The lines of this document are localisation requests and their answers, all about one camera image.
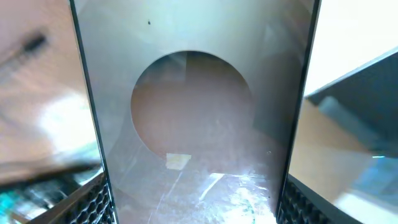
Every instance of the circular hole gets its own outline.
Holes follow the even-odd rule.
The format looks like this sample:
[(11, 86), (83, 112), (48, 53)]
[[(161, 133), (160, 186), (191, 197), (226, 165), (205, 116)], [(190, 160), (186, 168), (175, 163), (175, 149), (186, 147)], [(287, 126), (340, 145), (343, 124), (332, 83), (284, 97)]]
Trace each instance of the circular hole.
[(104, 187), (103, 187), (103, 193), (105, 194), (105, 193), (108, 193), (108, 186), (107, 185), (105, 185)]
[(112, 209), (111, 209), (110, 205), (106, 206), (106, 212), (107, 213), (112, 213)]
[(75, 212), (68, 212), (67, 215), (65, 216), (65, 221), (67, 223), (70, 223), (75, 218), (76, 218)]
[(95, 203), (91, 202), (90, 205), (88, 206), (88, 212), (94, 212), (95, 210)]
[(305, 209), (305, 205), (306, 205), (306, 204), (307, 204), (307, 203), (306, 203), (304, 197), (302, 197), (302, 198), (300, 199), (300, 201), (298, 202), (298, 206), (300, 207), (300, 209)]
[(87, 219), (87, 217), (88, 217), (88, 214), (87, 214), (86, 211), (84, 211), (84, 212), (82, 212), (82, 213), (79, 215), (79, 217), (77, 218), (77, 222), (78, 222), (78, 223), (82, 223), (82, 222), (84, 222), (84, 221)]
[(294, 210), (294, 213), (293, 213), (293, 215), (292, 215), (292, 218), (294, 219), (294, 220), (298, 220), (299, 219), (299, 211), (298, 210)]
[(305, 215), (310, 215), (312, 213), (312, 205), (307, 205), (304, 209), (304, 214)]
[(319, 221), (320, 221), (319, 213), (312, 212), (312, 214), (310, 215), (310, 221), (311, 221), (311, 223), (319, 223)]
[(102, 209), (104, 209), (104, 205), (103, 205), (102, 203), (100, 203), (100, 204), (97, 206), (96, 212), (97, 212), (97, 213), (100, 213), (100, 212), (102, 212)]
[(95, 214), (95, 213), (92, 213), (92, 214), (90, 215), (90, 217), (88, 218), (88, 220), (89, 220), (90, 223), (91, 223), (91, 222), (93, 222), (93, 221), (95, 220), (95, 218), (96, 218), (96, 214)]
[(97, 196), (97, 199), (95, 200), (95, 203), (100, 203), (100, 202), (102, 202), (102, 199), (103, 199), (103, 194), (98, 194), (98, 196)]
[(86, 209), (87, 204), (88, 204), (88, 203), (87, 203), (86, 201), (79, 202), (78, 205), (77, 205), (77, 210), (78, 210), (78, 212), (81, 212), (81, 211), (83, 211), (84, 209)]
[(107, 204), (109, 202), (109, 197), (105, 197), (103, 203)]
[(289, 206), (287, 207), (287, 210), (289, 211), (289, 213), (293, 213), (294, 212), (294, 206), (292, 204), (289, 204)]
[[(201, 52), (158, 59), (139, 77), (131, 98), (134, 127), (151, 151), (165, 160), (167, 154), (201, 157), (204, 166), (218, 172), (264, 162), (256, 155), (266, 153), (264, 146), (252, 145), (262, 138), (253, 130), (254, 109), (243, 76)], [(247, 156), (241, 156), (243, 147)]]
[(299, 202), (301, 200), (301, 195), (299, 193), (296, 193), (296, 195), (294, 195), (294, 200), (296, 202)]
[(288, 213), (288, 214), (286, 214), (286, 216), (285, 216), (285, 219), (287, 220), (287, 222), (286, 223), (294, 223), (293, 222), (293, 220), (292, 220), (292, 217), (290, 216), (290, 214)]

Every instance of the honeycomb mesh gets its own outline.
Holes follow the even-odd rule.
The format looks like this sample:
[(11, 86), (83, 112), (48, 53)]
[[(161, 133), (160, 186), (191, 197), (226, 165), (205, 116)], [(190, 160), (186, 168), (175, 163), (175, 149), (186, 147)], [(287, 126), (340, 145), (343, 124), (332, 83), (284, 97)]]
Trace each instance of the honeycomb mesh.
[(327, 224), (332, 222), (287, 179), (278, 218), (278, 224), (285, 223)]
[(86, 195), (77, 201), (57, 223), (67, 224), (86, 224), (115, 223), (113, 218), (112, 206), (108, 184), (103, 176)]

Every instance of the wooden surface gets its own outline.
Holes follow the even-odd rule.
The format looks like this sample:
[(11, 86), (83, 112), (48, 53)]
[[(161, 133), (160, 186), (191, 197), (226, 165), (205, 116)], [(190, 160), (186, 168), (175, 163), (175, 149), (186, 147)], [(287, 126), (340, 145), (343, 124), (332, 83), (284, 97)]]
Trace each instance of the wooden surface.
[(4, 163), (14, 165), (12, 173), (3, 170), (0, 178), (26, 177), (43, 165), (18, 162), (68, 162), (48, 158), (74, 154), (88, 144), (96, 148), (68, 2), (0, 1), (0, 30), (2, 59), (19, 50), (32, 32), (42, 30), (48, 40), (23, 63), (0, 68), (0, 164), (7, 170)]
[(371, 151), (353, 135), (303, 102), (290, 175), (333, 203), (373, 162)]

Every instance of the white wall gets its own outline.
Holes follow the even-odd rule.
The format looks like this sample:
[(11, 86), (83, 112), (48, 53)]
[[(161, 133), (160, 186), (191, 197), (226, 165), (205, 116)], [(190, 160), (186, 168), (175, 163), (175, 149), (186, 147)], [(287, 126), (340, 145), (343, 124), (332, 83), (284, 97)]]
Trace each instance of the white wall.
[(305, 95), (398, 51), (396, 0), (323, 0)]

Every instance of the scratch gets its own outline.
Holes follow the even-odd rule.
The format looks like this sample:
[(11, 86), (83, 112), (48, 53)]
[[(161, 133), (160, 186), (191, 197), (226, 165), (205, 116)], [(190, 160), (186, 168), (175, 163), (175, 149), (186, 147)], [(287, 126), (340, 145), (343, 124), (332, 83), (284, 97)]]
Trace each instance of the scratch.
[(202, 193), (202, 195), (199, 198), (199, 201), (203, 200), (207, 194), (207, 192), (209, 192), (209, 190), (224, 176), (224, 174), (211, 174), (209, 176), (209, 178), (214, 178), (213, 182), (207, 187), (207, 189)]
[(148, 222), (147, 222), (147, 224), (149, 224), (149, 222), (150, 222), (150, 218), (152, 218), (152, 212), (150, 212), (150, 215), (149, 215), (149, 219), (148, 219)]
[(177, 182), (180, 180), (181, 175), (182, 175), (182, 172), (180, 172), (180, 174), (178, 175), (177, 180), (175, 180), (175, 182), (174, 182), (172, 188), (170, 189), (169, 193), (167, 194), (167, 197), (169, 197), (170, 194), (172, 193), (172, 191), (174, 190), (174, 187), (175, 187), (175, 185), (177, 184)]
[(257, 186), (257, 185), (255, 185), (255, 187), (257, 187), (258, 189), (261, 189), (261, 190), (268, 190), (266, 187), (260, 187), (260, 186)]
[(162, 203), (162, 201), (163, 201), (163, 198), (164, 198), (164, 193), (162, 194), (162, 197), (160, 198), (160, 200), (159, 200), (159, 203), (157, 204), (157, 207), (156, 207), (156, 212), (155, 212), (155, 214), (157, 214), (157, 211), (158, 211), (158, 209), (159, 209), (159, 207), (160, 207), (160, 204)]

